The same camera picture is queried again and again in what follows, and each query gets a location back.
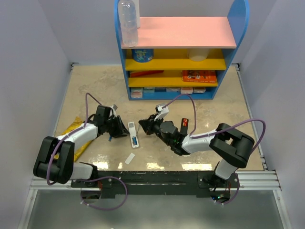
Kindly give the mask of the white remote control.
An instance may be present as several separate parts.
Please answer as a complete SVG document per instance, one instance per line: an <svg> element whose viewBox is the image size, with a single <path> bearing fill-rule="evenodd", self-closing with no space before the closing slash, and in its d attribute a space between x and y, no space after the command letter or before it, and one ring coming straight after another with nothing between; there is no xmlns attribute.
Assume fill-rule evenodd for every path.
<svg viewBox="0 0 305 229"><path fill-rule="evenodd" d="M130 133L130 139L131 139L132 148L138 148L139 147L139 142L138 142L138 137L136 136L136 128L135 128L134 122L129 122L128 123L128 130L129 130L129 133ZM137 142L138 142L137 146L133 145L133 142L132 142L132 138L133 137L137 138Z"/></svg>

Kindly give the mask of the white battery cover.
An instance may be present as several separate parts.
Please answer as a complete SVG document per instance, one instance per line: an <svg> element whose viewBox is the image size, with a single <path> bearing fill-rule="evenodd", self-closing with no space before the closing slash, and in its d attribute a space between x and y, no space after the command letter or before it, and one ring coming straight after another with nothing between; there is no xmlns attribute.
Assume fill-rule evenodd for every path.
<svg viewBox="0 0 305 229"><path fill-rule="evenodd" d="M135 154L130 153L130 155L125 160L125 164L129 165L131 163L131 161L134 159L134 157L135 157Z"/></svg>

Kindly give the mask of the black remote control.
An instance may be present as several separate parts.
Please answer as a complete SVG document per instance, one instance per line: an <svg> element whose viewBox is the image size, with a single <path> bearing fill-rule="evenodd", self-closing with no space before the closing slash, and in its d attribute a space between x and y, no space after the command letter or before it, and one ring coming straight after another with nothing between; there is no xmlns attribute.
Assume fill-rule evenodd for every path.
<svg viewBox="0 0 305 229"><path fill-rule="evenodd" d="M187 134L188 134L188 124L189 124L189 119L187 119L187 118L182 118L182 120L181 120L180 133L181 133L183 136L187 136Z"/></svg>

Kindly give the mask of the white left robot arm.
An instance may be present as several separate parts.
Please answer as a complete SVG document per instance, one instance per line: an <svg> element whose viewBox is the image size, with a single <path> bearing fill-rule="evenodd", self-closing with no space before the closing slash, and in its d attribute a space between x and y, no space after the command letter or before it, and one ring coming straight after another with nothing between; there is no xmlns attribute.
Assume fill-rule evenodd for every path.
<svg viewBox="0 0 305 229"><path fill-rule="evenodd" d="M58 137L47 136L43 139L33 174L44 178L49 184L65 184L69 180L82 180L88 187L98 184L96 166L89 163L75 163L74 154L89 141L104 133L112 138L128 136L129 132L122 119L116 114L117 106L99 105L96 113L78 128Z"/></svg>

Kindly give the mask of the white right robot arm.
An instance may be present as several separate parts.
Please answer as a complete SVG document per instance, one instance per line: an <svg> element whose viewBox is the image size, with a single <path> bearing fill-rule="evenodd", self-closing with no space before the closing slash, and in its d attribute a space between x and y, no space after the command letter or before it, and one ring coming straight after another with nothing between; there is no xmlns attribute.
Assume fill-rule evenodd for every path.
<svg viewBox="0 0 305 229"><path fill-rule="evenodd" d="M179 156L213 150L222 160L208 181L217 187L224 187L237 169L247 166L254 139L225 123L205 133L204 137L190 136L187 134L188 122L188 119L183 118L181 130L178 130L172 121L164 121L151 115L148 119L140 120L139 125L147 135L155 134Z"/></svg>

